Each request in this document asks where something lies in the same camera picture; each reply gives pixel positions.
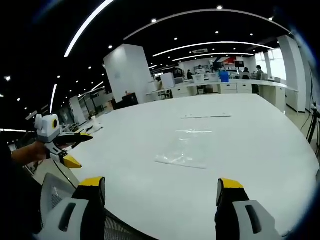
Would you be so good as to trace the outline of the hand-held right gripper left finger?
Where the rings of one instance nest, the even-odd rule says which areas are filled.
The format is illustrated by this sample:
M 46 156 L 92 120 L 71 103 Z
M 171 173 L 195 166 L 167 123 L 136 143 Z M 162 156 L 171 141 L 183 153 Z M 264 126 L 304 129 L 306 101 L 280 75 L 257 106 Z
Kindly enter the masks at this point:
M 87 178 L 76 188 L 46 176 L 40 197 L 42 230 L 37 240 L 102 240 L 106 221 L 106 181 Z

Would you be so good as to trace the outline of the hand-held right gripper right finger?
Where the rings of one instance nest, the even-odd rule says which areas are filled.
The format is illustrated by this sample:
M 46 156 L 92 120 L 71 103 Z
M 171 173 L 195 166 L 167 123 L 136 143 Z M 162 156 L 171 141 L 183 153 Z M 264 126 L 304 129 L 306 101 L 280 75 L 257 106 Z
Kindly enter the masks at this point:
M 215 233 L 217 240 L 281 240 L 273 216 L 251 200 L 238 181 L 220 178 L 217 183 Z

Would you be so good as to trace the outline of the person's left hand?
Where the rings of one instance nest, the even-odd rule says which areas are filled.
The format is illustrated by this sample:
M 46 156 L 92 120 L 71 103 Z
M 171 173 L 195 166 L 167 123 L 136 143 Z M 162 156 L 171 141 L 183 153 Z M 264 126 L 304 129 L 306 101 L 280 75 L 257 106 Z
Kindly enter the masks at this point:
M 12 160 L 16 163 L 26 166 L 30 163 L 39 162 L 47 159 L 47 149 L 41 142 L 34 143 L 16 149 L 11 154 Z

